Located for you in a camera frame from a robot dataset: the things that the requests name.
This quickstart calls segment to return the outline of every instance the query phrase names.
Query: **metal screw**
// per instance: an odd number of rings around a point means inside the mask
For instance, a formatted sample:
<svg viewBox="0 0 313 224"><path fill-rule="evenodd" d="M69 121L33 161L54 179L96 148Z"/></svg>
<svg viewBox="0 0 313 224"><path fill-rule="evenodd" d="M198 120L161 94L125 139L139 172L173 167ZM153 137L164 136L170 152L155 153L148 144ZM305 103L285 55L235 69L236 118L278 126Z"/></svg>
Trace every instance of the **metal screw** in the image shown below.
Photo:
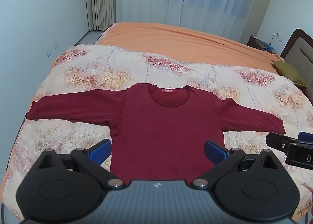
<svg viewBox="0 0 313 224"><path fill-rule="evenodd" d="M198 178L193 180L193 185L197 186L197 187L204 187L208 185L208 181L203 179L203 178Z"/></svg>
<svg viewBox="0 0 313 224"><path fill-rule="evenodd" d="M123 181L121 179L110 179L108 181L108 185L110 185L111 187L119 187L123 185Z"/></svg>

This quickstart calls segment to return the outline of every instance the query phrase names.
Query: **long-sleeve shirt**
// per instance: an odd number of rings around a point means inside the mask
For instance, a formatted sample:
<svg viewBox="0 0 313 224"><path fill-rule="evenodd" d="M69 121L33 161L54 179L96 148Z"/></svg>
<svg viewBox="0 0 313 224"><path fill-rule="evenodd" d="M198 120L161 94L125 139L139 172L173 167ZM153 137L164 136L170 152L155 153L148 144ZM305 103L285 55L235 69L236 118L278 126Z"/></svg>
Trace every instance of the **long-sleeve shirt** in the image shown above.
<svg viewBox="0 0 313 224"><path fill-rule="evenodd" d="M27 119L107 124L112 137L111 172L130 180L187 180L214 165L204 155L207 139L224 146L223 132L285 133L272 114L231 98L185 86L161 89L138 83L127 90L91 90L41 98Z"/></svg>

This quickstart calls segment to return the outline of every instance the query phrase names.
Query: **floral comforter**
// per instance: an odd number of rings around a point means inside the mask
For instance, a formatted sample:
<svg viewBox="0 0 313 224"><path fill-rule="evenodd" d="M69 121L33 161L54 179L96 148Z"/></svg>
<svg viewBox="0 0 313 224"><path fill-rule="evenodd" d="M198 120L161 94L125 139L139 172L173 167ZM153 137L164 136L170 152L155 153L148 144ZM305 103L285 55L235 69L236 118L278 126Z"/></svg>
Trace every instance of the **floral comforter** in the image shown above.
<svg viewBox="0 0 313 224"><path fill-rule="evenodd" d="M165 56L140 53L118 47L79 45L61 55L35 96L88 91L124 90L139 82L162 88L186 84L213 92L221 99L231 97L242 106L272 113L284 121L286 134L297 138L299 132L313 133L313 107L288 79L257 69L237 66L186 63ZM265 144L266 132L224 133L227 148L239 147L258 154ZM108 127L72 123L64 120L26 120L18 136L4 186L4 203L19 218L15 201L18 185L34 161L46 148L69 153L77 147L89 148L103 138L110 139ZM275 151L295 183L301 200L297 211L311 200L313 172L286 165L283 153ZM102 166L110 169L111 158Z"/></svg>

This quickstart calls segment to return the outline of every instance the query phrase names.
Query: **white logo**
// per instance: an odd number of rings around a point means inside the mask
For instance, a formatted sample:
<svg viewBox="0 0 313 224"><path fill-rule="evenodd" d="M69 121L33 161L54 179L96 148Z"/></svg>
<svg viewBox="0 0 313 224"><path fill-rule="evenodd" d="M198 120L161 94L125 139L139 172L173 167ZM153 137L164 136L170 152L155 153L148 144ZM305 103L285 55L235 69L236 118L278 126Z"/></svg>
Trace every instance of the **white logo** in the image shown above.
<svg viewBox="0 0 313 224"><path fill-rule="evenodd" d="M155 186L156 188L158 188L158 187L162 186L162 184L158 182L158 183L154 184L153 186Z"/></svg>

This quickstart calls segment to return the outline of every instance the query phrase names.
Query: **electrical outlet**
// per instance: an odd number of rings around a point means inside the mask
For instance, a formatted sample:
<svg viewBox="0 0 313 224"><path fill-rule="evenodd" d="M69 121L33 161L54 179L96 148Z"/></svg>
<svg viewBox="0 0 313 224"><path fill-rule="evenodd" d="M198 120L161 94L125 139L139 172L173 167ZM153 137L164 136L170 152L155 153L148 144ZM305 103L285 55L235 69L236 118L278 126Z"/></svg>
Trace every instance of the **electrical outlet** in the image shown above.
<svg viewBox="0 0 313 224"><path fill-rule="evenodd" d="M51 49L48 48L48 49L46 50L46 53L47 53L48 56L50 56L50 55L52 54Z"/></svg>
<svg viewBox="0 0 313 224"><path fill-rule="evenodd" d="M57 41L54 41L54 42L53 42L53 45L54 45L54 48L57 49L57 47L58 47L58 42L57 42Z"/></svg>
<svg viewBox="0 0 313 224"><path fill-rule="evenodd" d="M284 36L282 36L281 34L276 34L276 38L279 39L280 42L283 42L284 40Z"/></svg>

